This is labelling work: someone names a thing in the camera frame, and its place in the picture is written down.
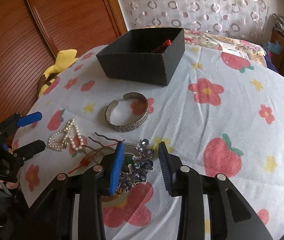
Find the brown hair fork pin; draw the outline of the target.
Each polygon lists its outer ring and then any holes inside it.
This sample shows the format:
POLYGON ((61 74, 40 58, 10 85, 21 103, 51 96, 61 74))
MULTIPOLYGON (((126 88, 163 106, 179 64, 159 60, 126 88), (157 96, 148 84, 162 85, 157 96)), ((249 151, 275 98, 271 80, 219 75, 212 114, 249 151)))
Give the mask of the brown hair fork pin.
POLYGON ((124 142, 124 139, 110 138, 96 132, 86 139, 87 143, 82 145, 81 152, 89 164, 99 164, 104 156, 114 153, 119 142, 124 142))

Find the blue crystal flower brooch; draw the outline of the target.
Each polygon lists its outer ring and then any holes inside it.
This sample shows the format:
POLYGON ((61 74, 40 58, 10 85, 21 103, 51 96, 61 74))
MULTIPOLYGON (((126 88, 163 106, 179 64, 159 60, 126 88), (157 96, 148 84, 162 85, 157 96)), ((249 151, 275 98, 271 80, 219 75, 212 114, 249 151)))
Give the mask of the blue crystal flower brooch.
POLYGON ((147 183, 148 173, 154 170, 153 155, 154 149, 147 139, 141 139, 136 145, 124 145, 124 160, 117 187, 119 193, 147 183))

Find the black cardboard jewelry box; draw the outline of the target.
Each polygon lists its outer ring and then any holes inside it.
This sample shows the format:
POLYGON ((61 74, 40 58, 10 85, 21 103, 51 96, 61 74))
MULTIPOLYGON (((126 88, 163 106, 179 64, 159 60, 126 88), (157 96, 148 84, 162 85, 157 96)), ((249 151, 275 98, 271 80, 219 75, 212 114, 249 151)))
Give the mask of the black cardboard jewelry box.
POLYGON ((132 29, 96 57, 111 79, 168 86, 185 51, 183 28, 132 29))

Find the yellow striped plush toy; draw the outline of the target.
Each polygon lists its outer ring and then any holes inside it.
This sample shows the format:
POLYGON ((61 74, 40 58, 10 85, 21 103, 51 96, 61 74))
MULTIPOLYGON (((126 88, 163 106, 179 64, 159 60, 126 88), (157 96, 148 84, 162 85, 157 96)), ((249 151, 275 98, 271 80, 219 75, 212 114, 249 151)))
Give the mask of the yellow striped plush toy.
POLYGON ((67 49, 58 52, 55 63, 47 68, 38 81, 38 97, 49 94, 60 81, 60 74, 69 68, 78 58, 77 50, 67 49))

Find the wooden sliding wardrobe door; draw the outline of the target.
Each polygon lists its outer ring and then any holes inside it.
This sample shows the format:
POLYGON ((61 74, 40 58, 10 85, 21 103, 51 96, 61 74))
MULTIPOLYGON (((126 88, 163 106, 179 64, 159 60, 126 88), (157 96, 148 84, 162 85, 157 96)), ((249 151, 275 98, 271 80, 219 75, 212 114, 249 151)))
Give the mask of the wooden sliding wardrobe door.
POLYGON ((0 0, 0 122, 31 109, 59 51, 82 56, 126 30, 117 0, 0 0))

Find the floral strawberry bed sheet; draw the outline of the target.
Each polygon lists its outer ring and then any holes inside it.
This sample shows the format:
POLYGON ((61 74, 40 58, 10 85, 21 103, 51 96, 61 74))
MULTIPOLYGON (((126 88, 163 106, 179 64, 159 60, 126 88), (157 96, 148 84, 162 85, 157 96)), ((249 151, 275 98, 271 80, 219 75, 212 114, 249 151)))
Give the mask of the floral strawberry bed sheet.
POLYGON ((185 53, 166 87, 106 77, 96 47, 67 68, 32 107, 42 120, 19 129, 18 148, 62 136, 75 120, 86 144, 95 132, 135 145, 160 142, 200 174, 224 173, 274 239, 284 234, 284 77, 255 62, 244 70, 200 46, 185 53))

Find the floral pillow at headboard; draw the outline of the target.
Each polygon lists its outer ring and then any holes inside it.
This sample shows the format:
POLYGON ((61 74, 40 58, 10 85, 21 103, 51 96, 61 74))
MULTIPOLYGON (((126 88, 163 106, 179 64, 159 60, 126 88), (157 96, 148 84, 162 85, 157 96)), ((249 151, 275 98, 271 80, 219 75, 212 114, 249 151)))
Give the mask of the floral pillow at headboard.
POLYGON ((254 61, 265 68, 267 67, 265 50, 260 45, 250 43, 248 41, 224 36, 216 36, 213 34, 192 31, 189 29, 184 29, 184 40, 185 44, 191 46, 200 46, 219 50, 254 61))

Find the pink circle-pattern sheer curtain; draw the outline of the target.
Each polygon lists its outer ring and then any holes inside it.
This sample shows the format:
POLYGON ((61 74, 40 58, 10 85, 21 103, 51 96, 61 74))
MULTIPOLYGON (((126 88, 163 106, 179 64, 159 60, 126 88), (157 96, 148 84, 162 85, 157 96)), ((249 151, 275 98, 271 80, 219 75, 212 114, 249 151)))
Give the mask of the pink circle-pattern sheer curtain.
POLYGON ((185 28, 256 42, 263 36, 270 0, 118 0, 128 29, 185 28))

